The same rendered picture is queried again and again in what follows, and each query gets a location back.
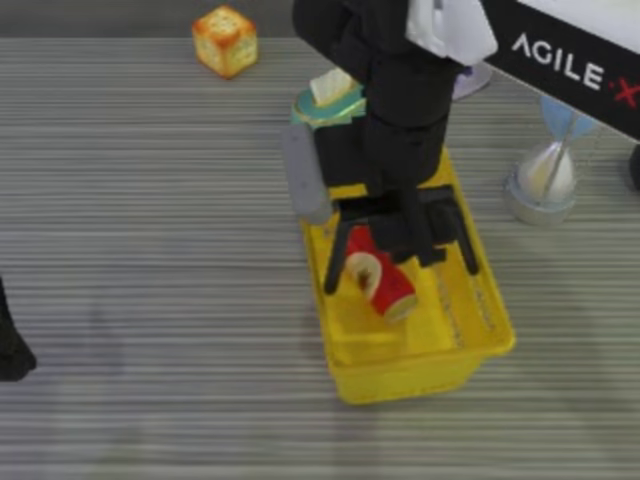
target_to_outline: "teal container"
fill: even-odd
[[[355,87],[350,93],[337,102],[318,107],[313,99],[311,89],[303,91],[291,109],[291,123],[308,123],[311,127],[327,127],[351,123],[353,117],[365,113],[366,100],[362,96],[362,87]]]

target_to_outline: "yellow bin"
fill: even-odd
[[[347,273],[338,291],[323,291],[338,215],[325,226],[302,224],[325,356],[338,395],[353,405],[450,391],[488,358],[508,353],[515,335],[487,256],[446,150],[438,173],[424,186],[453,185],[480,265],[467,273],[457,243],[445,263],[401,268],[416,286],[419,306],[389,326]],[[334,199],[364,195],[364,186],[334,189]]]

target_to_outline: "red can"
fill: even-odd
[[[351,230],[346,268],[374,310],[388,322],[406,318],[417,305],[415,288],[390,255],[378,250],[369,227]]]

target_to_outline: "table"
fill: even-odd
[[[224,82],[189,40],[0,41],[0,266],[41,367],[0,390],[0,478],[635,480],[638,200],[604,132],[572,221],[496,195],[544,134],[502,76],[448,144],[519,334],[451,395],[335,399],[278,135],[329,65],[262,42]],[[591,142],[578,146],[588,152]]]
[[[483,1],[490,64],[640,141],[640,2]]]

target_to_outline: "yellow cube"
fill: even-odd
[[[198,59],[230,79],[258,61],[255,24],[223,5],[196,20],[192,27]]]

